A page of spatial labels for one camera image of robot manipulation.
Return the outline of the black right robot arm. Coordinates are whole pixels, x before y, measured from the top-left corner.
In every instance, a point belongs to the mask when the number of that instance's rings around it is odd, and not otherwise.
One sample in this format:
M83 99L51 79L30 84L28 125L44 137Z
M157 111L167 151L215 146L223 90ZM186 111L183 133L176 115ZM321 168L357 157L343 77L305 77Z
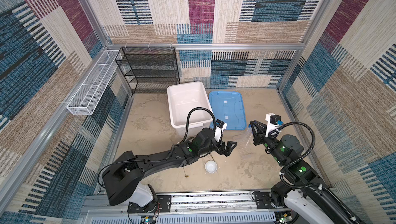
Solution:
M290 208L311 224L364 223L304 161L316 143L315 133L307 124L283 123L279 115L270 114L266 124L253 120L250 126L254 145L264 145L266 153L280 166L280 181L271 188L269 195L273 207ZM294 135L277 138L289 126L302 126L308 130L311 144L307 150Z

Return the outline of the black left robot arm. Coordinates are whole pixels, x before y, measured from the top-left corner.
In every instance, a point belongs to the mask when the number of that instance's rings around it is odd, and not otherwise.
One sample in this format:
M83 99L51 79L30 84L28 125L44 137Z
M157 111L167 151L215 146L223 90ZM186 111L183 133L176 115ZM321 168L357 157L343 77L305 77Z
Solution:
M182 141L168 151L139 156L132 151L124 152L100 171L109 205L119 205L130 199L140 181L152 174L191 165L212 152L230 156L238 143L225 143L216 138L216 128L203 128L194 138L188 138L186 131Z

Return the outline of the white ceramic crucible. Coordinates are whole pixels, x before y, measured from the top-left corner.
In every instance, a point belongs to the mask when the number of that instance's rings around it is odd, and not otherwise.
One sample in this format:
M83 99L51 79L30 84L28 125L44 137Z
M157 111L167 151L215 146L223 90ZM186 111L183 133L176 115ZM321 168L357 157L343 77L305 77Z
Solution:
M210 174L214 174L217 172L218 170L218 165L215 161L211 160L211 161L207 161L205 163L205 170L210 173Z

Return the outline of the blue plastic lid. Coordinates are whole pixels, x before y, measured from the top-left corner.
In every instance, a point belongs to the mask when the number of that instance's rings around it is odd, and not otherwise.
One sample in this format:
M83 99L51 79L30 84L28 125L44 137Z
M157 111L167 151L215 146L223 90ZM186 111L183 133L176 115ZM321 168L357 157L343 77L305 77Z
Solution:
M226 130L246 129L246 115L242 94L230 91L212 91L209 103L216 119L227 123Z

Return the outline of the white plastic bin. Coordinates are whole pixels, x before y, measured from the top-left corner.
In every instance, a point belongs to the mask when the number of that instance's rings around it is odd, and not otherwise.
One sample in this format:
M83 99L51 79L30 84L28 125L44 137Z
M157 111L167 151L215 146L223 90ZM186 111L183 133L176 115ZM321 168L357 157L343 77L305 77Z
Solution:
M183 138L188 113L196 107L212 110L202 82L177 84L167 88L171 126ZM194 111L189 119L188 137L195 137L203 128L212 124L212 117L202 110Z

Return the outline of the aluminium mounting rail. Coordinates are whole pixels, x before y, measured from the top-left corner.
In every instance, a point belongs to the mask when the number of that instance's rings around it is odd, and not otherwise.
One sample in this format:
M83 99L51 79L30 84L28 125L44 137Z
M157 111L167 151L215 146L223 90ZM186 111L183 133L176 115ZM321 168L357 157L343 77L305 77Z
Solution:
M182 193L158 193L157 196L170 195L170 211L161 216L176 214L206 214L235 212L290 212L290 208L276 209L270 204L258 209L252 198L254 190L201 191ZM111 217L127 215L128 202L110 206L106 195L88 196L82 206L79 217Z

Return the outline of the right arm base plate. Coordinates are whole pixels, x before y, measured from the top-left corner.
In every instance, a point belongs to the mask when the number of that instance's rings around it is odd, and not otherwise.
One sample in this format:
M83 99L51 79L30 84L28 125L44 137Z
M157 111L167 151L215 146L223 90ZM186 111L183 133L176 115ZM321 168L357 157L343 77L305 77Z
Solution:
M283 209L286 207L284 195L276 192L254 191L251 196L258 209Z

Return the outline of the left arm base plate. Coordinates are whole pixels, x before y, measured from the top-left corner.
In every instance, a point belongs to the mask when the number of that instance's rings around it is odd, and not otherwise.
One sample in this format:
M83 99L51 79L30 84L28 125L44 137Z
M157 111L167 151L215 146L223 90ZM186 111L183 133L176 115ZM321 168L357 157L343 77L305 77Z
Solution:
M154 213L159 211L160 213L169 213L171 211L172 196L171 195L159 195L155 197L145 207L140 207L136 203L130 202L128 204L128 214L140 214L140 213Z

